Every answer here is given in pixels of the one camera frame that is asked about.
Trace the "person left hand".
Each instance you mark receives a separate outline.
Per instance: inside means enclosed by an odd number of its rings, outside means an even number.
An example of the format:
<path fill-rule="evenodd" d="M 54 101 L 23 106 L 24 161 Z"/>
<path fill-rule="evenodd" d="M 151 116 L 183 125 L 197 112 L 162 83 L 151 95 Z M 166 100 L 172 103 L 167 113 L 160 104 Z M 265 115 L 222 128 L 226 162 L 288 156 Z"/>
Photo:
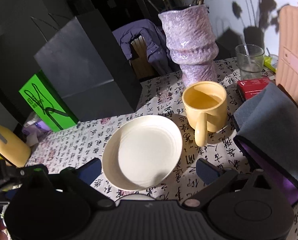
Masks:
<path fill-rule="evenodd" d="M 3 220 L 0 220 L 0 240 L 8 240 L 8 236 L 7 234 L 5 233 L 5 230 L 6 230 L 6 226 L 3 222 Z"/>

